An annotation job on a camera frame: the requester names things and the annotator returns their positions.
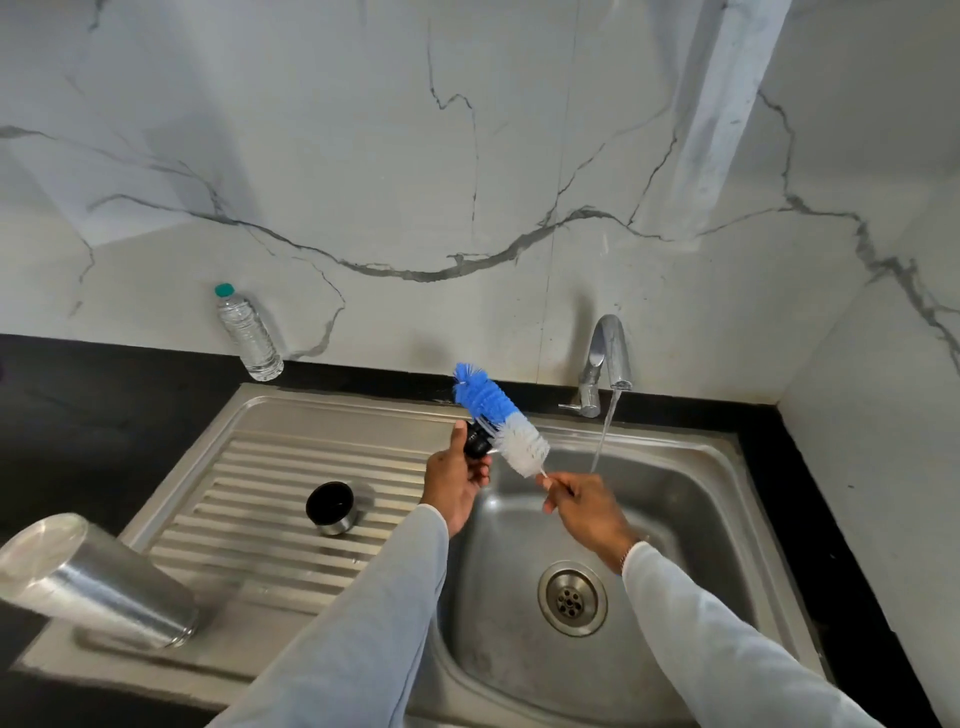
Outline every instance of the person's left hand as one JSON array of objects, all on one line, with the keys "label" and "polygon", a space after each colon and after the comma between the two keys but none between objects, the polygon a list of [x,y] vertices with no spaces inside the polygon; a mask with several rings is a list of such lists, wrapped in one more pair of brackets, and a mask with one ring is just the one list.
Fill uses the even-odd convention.
[{"label": "person's left hand", "polygon": [[469,518],[473,499],[490,482],[491,457],[473,460],[464,455],[467,423],[458,420],[450,433],[450,447],[434,452],[426,461],[421,503],[432,505],[446,521],[450,538],[456,536]]}]

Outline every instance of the white marble backsplash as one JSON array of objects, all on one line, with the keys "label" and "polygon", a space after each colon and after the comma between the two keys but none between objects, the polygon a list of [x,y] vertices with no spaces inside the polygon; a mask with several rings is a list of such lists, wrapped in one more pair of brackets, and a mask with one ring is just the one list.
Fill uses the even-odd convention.
[{"label": "white marble backsplash", "polygon": [[960,173],[883,256],[780,411],[945,726],[960,724]]},{"label": "white marble backsplash", "polygon": [[0,9],[0,330],[777,401],[951,164],[947,0]]}]

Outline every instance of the chrome faucet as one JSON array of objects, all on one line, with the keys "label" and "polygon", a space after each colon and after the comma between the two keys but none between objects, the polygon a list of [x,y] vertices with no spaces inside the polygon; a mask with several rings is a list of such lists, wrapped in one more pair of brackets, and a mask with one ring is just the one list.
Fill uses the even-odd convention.
[{"label": "chrome faucet", "polygon": [[629,392],[634,388],[630,371],[630,355],[627,354],[627,339],[623,333],[620,319],[608,313],[601,316],[593,327],[590,339],[590,351],[587,363],[580,373],[580,385],[577,400],[572,404],[561,404],[563,409],[572,409],[582,417],[596,417],[600,414],[600,369],[607,362],[607,374],[612,389]]}]

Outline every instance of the hand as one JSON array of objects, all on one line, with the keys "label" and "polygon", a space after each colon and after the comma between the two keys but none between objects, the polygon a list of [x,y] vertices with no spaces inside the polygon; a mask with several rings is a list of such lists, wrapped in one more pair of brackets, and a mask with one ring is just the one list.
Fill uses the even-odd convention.
[{"label": "hand", "polygon": [[432,505],[446,521],[450,538],[456,536],[469,518],[473,499],[490,482],[491,457],[473,460],[464,455],[467,423],[458,420],[450,433],[450,447],[434,452],[426,461],[421,503]]},{"label": "hand", "polygon": [[543,512],[560,511],[570,535],[599,556],[611,571],[620,573],[623,558],[641,539],[603,479],[585,473],[550,473],[547,477],[538,475],[537,482],[549,489]]}]

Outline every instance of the water stream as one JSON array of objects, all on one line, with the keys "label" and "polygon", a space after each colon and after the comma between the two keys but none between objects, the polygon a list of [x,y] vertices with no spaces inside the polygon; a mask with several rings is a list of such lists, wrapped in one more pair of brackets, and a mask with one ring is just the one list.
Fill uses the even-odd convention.
[{"label": "water stream", "polygon": [[591,473],[597,469],[597,463],[600,461],[600,450],[603,449],[603,442],[607,439],[607,430],[610,429],[610,423],[613,420],[613,411],[616,409],[616,404],[620,401],[621,394],[622,390],[619,389],[614,389],[611,392],[610,409],[607,410],[607,419],[603,421],[603,433],[600,435],[600,444],[597,445],[597,451],[593,454],[593,465],[590,466]]}]

